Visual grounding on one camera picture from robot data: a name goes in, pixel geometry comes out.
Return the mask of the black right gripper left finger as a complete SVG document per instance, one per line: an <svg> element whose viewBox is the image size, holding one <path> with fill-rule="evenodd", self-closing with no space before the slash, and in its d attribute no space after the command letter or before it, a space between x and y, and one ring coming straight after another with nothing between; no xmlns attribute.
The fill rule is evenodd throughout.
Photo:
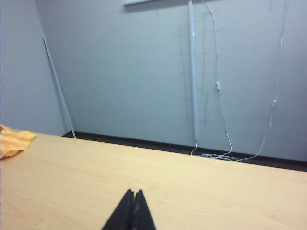
<svg viewBox="0 0 307 230"><path fill-rule="evenodd" d="M129 230L133 205L134 192L128 189L102 227L102 230Z"/></svg>

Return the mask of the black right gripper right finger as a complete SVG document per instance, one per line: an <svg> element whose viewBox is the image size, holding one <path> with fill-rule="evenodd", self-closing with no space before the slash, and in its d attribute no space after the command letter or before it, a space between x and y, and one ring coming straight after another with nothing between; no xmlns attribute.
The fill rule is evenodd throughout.
<svg viewBox="0 0 307 230"><path fill-rule="evenodd" d="M132 215L130 220L131 230L156 230L154 220L147 205L144 193L139 190L136 193Z"/></svg>

